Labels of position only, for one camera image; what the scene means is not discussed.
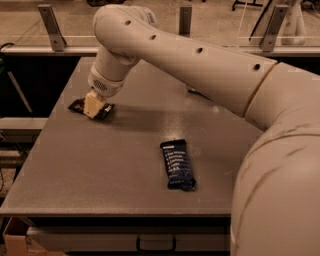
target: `metal post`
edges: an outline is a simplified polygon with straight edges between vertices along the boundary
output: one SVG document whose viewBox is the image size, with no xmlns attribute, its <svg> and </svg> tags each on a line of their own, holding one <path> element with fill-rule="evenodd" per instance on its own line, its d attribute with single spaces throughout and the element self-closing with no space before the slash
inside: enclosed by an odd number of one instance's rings
<svg viewBox="0 0 320 256">
<path fill-rule="evenodd" d="M 65 39 L 62 37 L 57 20 L 53 13 L 50 4 L 38 5 L 44 25 L 46 26 L 52 50 L 55 52 L 62 52 L 67 45 Z"/>
<path fill-rule="evenodd" d="M 180 6 L 179 35 L 190 35 L 191 16 L 192 6 Z"/>
<path fill-rule="evenodd" d="M 274 7 L 268 28 L 260 44 L 260 48 L 262 49 L 262 51 L 273 51 L 282 22 L 286 16 L 287 11 L 288 5 L 276 5 Z"/>
</svg>

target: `screw hole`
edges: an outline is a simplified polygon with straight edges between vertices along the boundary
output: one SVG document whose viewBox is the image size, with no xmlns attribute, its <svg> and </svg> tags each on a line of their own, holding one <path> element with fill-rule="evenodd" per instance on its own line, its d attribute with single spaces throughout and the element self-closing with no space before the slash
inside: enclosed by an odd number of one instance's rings
<svg viewBox="0 0 320 256">
<path fill-rule="evenodd" d="M 203 51 L 203 48 L 198 48 L 198 49 L 196 50 L 196 53 L 200 54 L 200 53 L 202 53 L 202 51 Z"/>
<path fill-rule="evenodd" d="M 260 67 L 261 67 L 260 64 L 256 64 L 256 65 L 254 65 L 253 69 L 254 69 L 254 70 L 259 70 Z"/>
</svg>

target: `cardboard piece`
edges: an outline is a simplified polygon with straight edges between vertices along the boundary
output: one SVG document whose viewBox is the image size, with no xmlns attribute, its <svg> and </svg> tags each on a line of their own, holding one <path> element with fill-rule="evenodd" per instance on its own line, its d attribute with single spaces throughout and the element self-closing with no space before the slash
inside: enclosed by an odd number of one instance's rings
<svg viewBox="0 0 320 256">
<path fill-rule="evenodd" d="M 19 218 L 11 218 L 4 233 L 7 256 L 63 256 L 63 252 L 49 252 L 27 237 L 28 225 Z"/>
</svg>

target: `small box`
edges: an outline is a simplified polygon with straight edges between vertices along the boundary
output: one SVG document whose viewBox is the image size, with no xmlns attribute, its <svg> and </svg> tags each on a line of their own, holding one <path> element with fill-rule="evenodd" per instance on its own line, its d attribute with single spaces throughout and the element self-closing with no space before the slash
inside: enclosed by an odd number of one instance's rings
<svg viewBox="0 0 320 256">
<path fill-rule="evenodd" d="M 3 233 L 7 256 L 63 256 L 63 252 L 49 252 L 27 237 L 28 225 L 19 218 L 10 218 Z"/>
</svg>

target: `black object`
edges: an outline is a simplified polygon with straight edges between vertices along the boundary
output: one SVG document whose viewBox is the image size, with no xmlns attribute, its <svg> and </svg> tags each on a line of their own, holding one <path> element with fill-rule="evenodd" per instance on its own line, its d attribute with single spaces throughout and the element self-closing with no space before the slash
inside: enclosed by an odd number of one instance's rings
<svg viewBox="0 0 320 256">
<path fill-rule="evenodd" d="M 79 56 L 0 56 L 0 116 L 30 117 L 8 72 L 19 84 L 33 111 L 48 117 L 65 88 Z"/>
<path fill-rule="evenodd" d="M 104 120 L 107 115 L 111 112 L 111 110 L 113 109 L 114 104 L 108 104 L 106 103 L 102 109 L 100 109 L 100 111 L 98 112 L 98 114 L 94 117 L 94 119 L 97 120 Z M 84 111 L 84 99 L 78 99 L 75 100 L 69 107 L 69 110 L 74 111 L 76 113 L 79 114 L 83 114 Z"/>
<path fill-rule="evenodd" d="M 183 139 L 166 141 L 160 144 L 166 171 L 169 178 L 169 189 L 194 189 L 196 180 L 193 178 L 191 164 L 187 153 L 187 142 Z"/>
<path fill-rule="evenodd" d="M 87 0 L 87 3 L 92 6 L 103 6 L 106 4 L 123 4 L 126 0 Z"/>
</svg>

